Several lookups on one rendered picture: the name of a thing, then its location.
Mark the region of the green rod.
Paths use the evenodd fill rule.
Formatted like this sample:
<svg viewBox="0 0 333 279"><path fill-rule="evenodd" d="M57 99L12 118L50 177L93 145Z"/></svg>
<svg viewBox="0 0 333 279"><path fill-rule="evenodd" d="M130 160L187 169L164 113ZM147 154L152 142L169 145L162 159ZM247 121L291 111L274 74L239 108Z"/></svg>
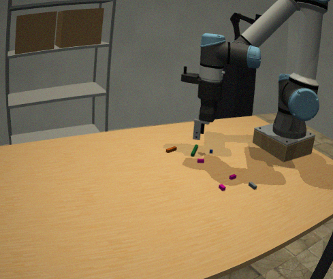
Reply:
<svg viewBox="0 0 333 279"><path fill-rule="evenodd" d="M196 144L191 152L191 157L194 157L195 153L196 153L196 150L198 148L198 145Z"/></svg>

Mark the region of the orange rod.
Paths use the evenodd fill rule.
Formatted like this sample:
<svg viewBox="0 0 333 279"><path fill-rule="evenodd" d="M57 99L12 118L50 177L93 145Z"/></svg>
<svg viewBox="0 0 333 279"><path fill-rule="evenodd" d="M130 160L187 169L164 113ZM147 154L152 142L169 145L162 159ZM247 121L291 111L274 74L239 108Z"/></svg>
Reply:
<svg viewBox="0 0 333 279"><path fill-rule="evenodd" d="M166 149L166 152L167 153L169 153L169 152L173 152L173 151L175 151L177 149L177 147L171 147L171 148L168 148L168 149Z"/></svg>

